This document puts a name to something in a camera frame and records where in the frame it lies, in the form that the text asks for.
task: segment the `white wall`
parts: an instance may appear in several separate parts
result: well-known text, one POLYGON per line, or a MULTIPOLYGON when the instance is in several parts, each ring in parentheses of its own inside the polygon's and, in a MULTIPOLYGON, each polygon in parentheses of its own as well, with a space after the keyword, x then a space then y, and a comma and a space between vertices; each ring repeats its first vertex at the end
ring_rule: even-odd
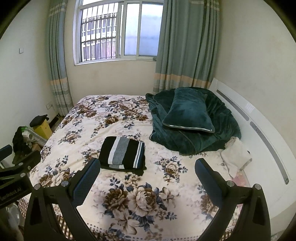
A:
POLYGON ((153 90, 155 62, 110 61, 74 66, 73 19, 76 0, 69 0, 65 20, 65 58, 74 104, 87 95, 145 95, 153 90))
MULTIPOLYGON (((296 43, 263 0, 221 0, 221 32, 214 77, 252 103, 296 156, 296 43)), ((271 220, 284 229, 296 204, 271 220)))
POLYGON ((35 116, 48 114, 51 120, 57 114, 46 109, 54 104, 45 57, 48 7, 49 0, 32 0, 0 39, 0 147, 12 144, 17 128, 29 126, 35 116))

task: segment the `headboard gray inlay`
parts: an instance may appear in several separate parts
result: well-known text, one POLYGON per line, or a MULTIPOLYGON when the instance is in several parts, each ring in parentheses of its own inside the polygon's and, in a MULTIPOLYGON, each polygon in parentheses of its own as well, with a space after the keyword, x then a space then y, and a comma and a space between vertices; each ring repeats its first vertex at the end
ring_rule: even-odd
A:
POLYGON ((246 121, 249 120, 248 115, 241 108, 239 108, 237 104, 235 104, 231 99, 229 99, 226 95, 224 95, 220 90, 216 90, 216 91, 219 95, 221 95, 224 99, 226 99, 227 102, 231 104, 242 115, 243 118, 245 118, 246 121))
POLYGON ((256 133, 259 135, 261 140, 264 142, 264 144, 266 145, 266 147, 270 151, 271 155, 273 156, 274 160, 276 161, 276 164, 279 167, 279 170, 281 172, 281 175, 283 176, 285 184, 288 184, 289 183, 288 175, 287 175, 286 170, 284 169, 284 166, 283 166, 281 160, 279 159, 279 156, 277 155, 276 151, 273 149, 272 145, 269 143, 267 138, 264 136, 264 134, 261 132, 261 130, 259 130, 259 128, 255 125, 254 122, 251 121, 250 126, 256 131, 256 133))

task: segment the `teal pillow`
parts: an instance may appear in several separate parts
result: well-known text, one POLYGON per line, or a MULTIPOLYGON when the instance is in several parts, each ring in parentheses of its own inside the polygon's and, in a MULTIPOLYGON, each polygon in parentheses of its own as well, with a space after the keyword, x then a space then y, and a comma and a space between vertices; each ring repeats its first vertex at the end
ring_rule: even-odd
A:
POLYGON ((163 119, 165 126, 185 130, 196 130, 214 133, 215 128, 207 113, 204 95, 200 91, 188 87, 175 89, 170 111, 163 119))

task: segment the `metal screw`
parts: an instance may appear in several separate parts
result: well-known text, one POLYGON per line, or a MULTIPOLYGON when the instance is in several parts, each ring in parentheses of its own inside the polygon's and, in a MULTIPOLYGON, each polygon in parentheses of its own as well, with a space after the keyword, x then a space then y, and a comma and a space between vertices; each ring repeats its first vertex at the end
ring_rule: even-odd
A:
POLYGON ((261 189, 261 186, 259 184, 255 184, 255 188, 260 190, 261 189))
POLYGON ((34 189, 35 190, 38 190, 39 188, 41 188, 41 185, 39 183, 37 183, 35 186, 34 186, 34 189))
POLYGON ((227 185, 230 186, 230 187, 233 187, 234 186, 234 182, 233 181, 227 181, 227 185))
POLYGON ((69 184, 68 181, 62 181, 62 182, 61 182, 61 186, 62 186, 62 187, 66 187, 66 186, 68 186, 68 184, 69 184))

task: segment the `window sill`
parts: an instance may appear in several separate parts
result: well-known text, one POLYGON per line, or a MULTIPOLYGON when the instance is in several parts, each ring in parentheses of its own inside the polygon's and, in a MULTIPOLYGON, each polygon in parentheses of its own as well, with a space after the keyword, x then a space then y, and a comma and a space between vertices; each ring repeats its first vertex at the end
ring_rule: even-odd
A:
POLYGON ((93 63, 102 63, 102 62, 113 62, 113 61, 148 61, 148 62, 156 62, 156 60, 153 60, 153 59, 115 58, 115 59, 106 59, 106 60, 84 61, 84 62, 81 62, 81 63, 74 64, 74 66, 85 65, 85 64, 93 64, 93 63))

